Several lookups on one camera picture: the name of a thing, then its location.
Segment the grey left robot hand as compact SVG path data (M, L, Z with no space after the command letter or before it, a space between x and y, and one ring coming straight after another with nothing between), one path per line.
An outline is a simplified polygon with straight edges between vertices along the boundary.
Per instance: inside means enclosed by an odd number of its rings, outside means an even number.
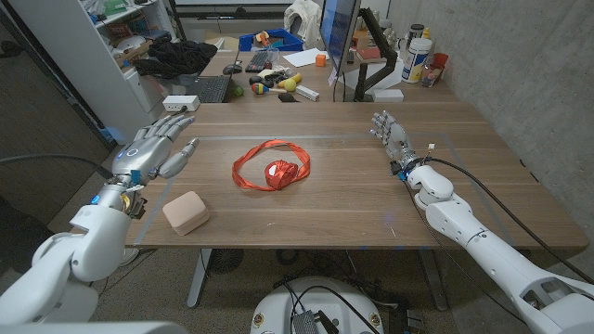
M194 120L166 116L138 130L134 140L114 158L112 177L91 203L141 218L147 200L141 197L140 188L158 176L169 179L180 173L199 145L199 139L193 138L179 152L171 153L174 141Z

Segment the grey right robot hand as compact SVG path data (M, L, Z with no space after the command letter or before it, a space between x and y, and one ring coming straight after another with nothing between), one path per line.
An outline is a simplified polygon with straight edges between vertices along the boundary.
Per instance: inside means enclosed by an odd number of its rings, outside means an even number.
M401 180L406 180L409 174L420 163L420 156L412 147L403 126L386 112L374 113L371 119L376 129L370 133L379 138L385 146L386 153L391 159L391 173Z

